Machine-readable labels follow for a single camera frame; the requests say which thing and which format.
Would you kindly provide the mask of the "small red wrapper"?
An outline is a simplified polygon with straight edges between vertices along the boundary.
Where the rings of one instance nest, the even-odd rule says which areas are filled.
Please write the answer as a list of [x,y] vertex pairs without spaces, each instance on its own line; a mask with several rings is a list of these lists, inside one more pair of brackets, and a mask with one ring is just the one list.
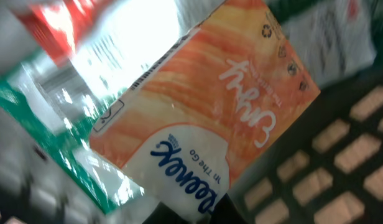
[[75,55],[113,0],[62,0],[29,4],[14,15],[56,65]]

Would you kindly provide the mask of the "orange white small packet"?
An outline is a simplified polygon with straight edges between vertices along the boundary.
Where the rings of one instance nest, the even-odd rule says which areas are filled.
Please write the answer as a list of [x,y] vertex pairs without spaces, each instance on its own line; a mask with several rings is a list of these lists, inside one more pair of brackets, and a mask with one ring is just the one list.
[[319,94],[269,7],[226,1],[112,105],[90,147],[195,222]]

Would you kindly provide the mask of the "green white snack bag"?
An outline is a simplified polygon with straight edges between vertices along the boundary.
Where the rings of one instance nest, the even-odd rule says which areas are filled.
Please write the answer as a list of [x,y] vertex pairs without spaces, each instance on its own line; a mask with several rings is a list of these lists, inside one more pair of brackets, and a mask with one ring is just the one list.
[[[226,1],[114,1],[66,62],[41,51],[0,78],[13,120],[105,214],[147,193],[90,147],[112,105]],[[319,88],[370,66],[383,1],[262,1]]]

